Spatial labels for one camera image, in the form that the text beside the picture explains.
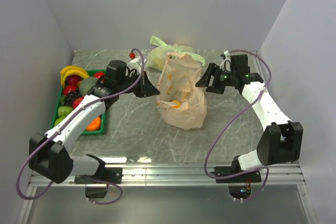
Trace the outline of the orange banana-print plastic bag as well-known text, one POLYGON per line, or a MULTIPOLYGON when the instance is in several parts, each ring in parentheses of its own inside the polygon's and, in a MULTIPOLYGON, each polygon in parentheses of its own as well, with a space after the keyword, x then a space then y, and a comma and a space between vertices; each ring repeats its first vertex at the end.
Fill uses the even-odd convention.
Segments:
POLYGON ((189 54, 167 54, 156 99, 158 111, 167 124, 184 130, 202 128, 207 101, 204 89, 195 86, 201 73, 201 64, 189 54))

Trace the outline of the dark fake grape bunch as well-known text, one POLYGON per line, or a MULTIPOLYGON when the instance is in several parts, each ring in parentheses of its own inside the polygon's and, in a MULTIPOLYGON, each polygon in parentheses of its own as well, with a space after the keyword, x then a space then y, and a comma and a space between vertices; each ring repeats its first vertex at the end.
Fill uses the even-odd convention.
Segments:
POLYGON ((80 91, 70 91, 67 95, 64 97, 64 106, 72 106, 73 102, 81 97, 80 91))

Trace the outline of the aluminium mounting rail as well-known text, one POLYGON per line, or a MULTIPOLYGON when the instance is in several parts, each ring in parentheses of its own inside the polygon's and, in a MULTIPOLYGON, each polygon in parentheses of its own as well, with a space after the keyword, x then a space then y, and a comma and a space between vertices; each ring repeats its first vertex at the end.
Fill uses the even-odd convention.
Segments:
MULTIPOLYGON (((219 186, 208 177, 201 164, 118 164, 122 168, 121 187, 127 186, 219 186)), ((306 181, 299 164, 275 165, 269 168, 267 185, 303 185, 306 181)))

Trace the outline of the red fake apple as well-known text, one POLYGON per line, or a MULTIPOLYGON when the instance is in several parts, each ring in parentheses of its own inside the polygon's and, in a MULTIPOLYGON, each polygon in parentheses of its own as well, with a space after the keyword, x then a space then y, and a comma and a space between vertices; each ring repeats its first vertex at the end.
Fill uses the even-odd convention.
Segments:
POLYGON ((75 109, 83 101, 83 97, 76 98, 72 103, 72 108, 75 109))
POLYGON ((99 71, 99 72, 96 72, 93 77, 99 79, 101 76, 104 76, 105 75, 105 72, 103 71, 99 71))

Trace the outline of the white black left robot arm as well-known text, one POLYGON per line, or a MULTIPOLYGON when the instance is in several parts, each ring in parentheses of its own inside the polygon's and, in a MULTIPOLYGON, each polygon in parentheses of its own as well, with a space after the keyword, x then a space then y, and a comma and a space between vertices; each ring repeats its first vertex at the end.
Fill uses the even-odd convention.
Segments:
POLYGON ((36 133, 30 138, 29 168, 56 184, 69 176, 86 175, 93 183, 105 179, 105 162, 93 155, 70 156, 75 140, 89 124, 104 114, 119 96, 133 93, 138 98, 159 95, 159 90, 149 81, 146 72, 131 73, 127 64, 112 60, 105 75, 92 86, 81 103, 58 125, 44 135, 36 133))

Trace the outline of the yellow fake banana bunch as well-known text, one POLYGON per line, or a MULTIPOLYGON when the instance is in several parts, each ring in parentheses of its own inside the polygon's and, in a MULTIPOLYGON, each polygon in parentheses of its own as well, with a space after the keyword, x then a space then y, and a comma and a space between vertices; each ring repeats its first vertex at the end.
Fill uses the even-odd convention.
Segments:
POLYGON ((89 74, 85 69, 78 66, 66 66, 60 72, 60 80, 61 86, 65 87, 65 81, 68 76, 76 75, 81 77, 82 79, 86 79, 89 77, 89 74))

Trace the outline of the green fake apple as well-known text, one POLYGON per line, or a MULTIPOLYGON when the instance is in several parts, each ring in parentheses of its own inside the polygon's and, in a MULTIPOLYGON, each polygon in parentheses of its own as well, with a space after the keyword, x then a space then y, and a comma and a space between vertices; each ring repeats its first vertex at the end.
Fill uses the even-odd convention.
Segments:
POLYGON ((59 118, 66 118, 72 111, 73 108, 70 106, 60 106, 57 110, 57 115, 59 118))

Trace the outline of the green netted fake melon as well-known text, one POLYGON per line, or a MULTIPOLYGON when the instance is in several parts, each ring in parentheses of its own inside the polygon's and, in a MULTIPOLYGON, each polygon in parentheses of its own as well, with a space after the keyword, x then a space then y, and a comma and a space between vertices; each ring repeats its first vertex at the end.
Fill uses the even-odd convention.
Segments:
POLYGON ((98 79, 95 77, 88 77, 80 82, 79 92, 82 97, 87 95, 87 92, 91 89, 91 87, 93 87, 96 84, 97 80, 98 79))

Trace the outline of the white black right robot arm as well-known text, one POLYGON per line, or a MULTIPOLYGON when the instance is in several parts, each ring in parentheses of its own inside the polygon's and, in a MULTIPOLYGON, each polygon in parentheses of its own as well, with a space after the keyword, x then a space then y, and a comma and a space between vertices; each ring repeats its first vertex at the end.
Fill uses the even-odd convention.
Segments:
POLYGON ((264 132, 257 148, 238 156, 233 162, 231 175, 235 181, 244 181, 250 170, 299 159, 303 136, 301 123, 293 122, 281 111, 266 90, 262 77, 250 72, 247 63, 232 63, 230 71, 211 63, 196 86, 217 94, 223 94, 226 87, 235 88, 249 103, 262 125, 264 132))

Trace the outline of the red fake apple top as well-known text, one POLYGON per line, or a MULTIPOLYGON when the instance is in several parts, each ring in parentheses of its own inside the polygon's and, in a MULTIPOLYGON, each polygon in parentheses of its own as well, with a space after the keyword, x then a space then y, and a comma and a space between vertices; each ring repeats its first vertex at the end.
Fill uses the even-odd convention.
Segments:
POLYGON ((99 79, 101 76, 104 76, 105 75, 105 72, 103 71, 99 71, 99 72, 96 72, 93 77, 99 79))

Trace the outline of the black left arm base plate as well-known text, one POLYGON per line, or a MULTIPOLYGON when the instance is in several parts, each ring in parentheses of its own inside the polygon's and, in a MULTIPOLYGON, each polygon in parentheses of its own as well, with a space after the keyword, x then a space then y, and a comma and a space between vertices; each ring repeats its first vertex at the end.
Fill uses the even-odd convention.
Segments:
POLYGON ((75 184, 106 184, 107 182, 120 184, 122 180, 123 168, 105 167, 94 175, 80 175, 75 177, 75 184))

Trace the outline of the fake orange in tray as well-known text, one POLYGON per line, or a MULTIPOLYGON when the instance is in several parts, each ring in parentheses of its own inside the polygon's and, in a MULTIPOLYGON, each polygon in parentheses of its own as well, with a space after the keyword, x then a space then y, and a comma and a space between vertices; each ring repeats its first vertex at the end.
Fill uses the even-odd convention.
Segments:
POLYGON ((87 127, 86 131, 98 131, 101 128, 101 117, 95 118, 87 127))

